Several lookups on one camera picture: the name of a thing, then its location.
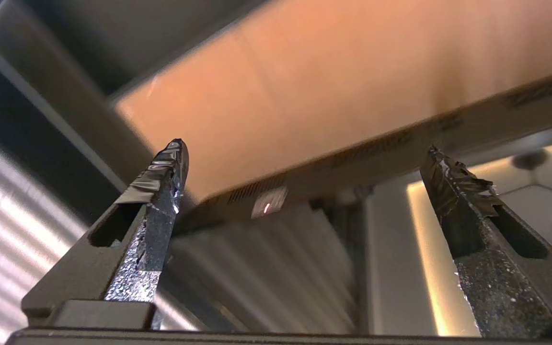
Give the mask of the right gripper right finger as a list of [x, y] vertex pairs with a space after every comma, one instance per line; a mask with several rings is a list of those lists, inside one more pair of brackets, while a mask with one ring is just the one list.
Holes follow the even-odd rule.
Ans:
[[481, 335], [552, 338], [552, 245], [438, 147], [420, 174]]

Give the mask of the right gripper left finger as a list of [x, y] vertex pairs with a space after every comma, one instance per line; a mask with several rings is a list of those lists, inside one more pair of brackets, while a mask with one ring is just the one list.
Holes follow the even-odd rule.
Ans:
[[152, 326], [189, 162], [182, 139], [155, 155], [24, 296], [21, 308], [30, 327]]

